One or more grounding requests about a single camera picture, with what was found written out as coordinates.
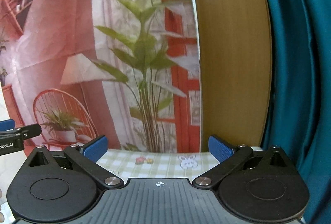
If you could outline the green plaid bunny tablecloth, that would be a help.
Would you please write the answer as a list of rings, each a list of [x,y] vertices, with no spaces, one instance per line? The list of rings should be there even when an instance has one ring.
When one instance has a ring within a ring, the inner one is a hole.
[[[193,180],[219,164],[209,152],[148,153],[109,149],[97,162],[123,181],[129,178],[180,178]]]

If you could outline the yellow wooden panel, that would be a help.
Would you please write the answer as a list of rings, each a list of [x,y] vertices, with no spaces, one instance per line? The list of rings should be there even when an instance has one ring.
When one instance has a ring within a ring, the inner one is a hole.
[[[213,134],[259,146],[269,107],[272,35],[267,0],[194,0],[201,149]]]

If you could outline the printed room scene backdrop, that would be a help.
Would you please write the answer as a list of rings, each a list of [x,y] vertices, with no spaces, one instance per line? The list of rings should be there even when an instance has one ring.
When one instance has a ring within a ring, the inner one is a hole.
[[[25,142],[201,150],[192,0],[1,0],[1,87]]]

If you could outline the teal curtain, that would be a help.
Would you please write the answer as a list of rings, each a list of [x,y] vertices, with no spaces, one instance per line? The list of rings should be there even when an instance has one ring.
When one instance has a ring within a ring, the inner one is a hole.
[[[310,192],[307,223],[330,223],[330,0],[268,0],[273,75],[262,147],[283,148]]]

